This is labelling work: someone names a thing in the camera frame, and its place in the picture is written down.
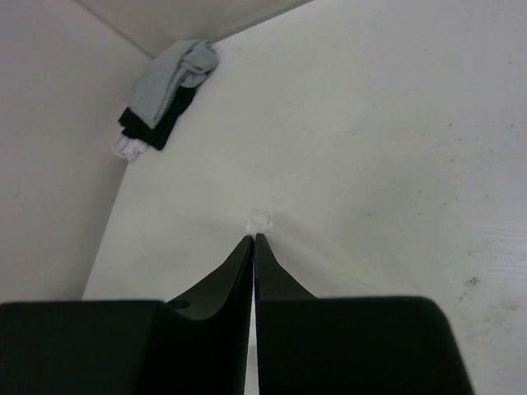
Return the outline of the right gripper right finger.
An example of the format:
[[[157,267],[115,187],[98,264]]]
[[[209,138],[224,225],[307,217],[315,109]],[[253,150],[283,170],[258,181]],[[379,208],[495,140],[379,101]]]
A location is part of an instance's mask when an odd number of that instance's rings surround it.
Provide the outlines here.
[[[262,394],[470,394],[441,309],[417,296],[321,299],[254,241]]]

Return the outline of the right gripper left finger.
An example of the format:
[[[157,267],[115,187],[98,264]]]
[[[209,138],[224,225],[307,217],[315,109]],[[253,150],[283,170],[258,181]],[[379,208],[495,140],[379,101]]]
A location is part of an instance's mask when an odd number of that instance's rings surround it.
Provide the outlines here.
[[[2,393],[243,393],[253,247],[166,302],[2,304]]]

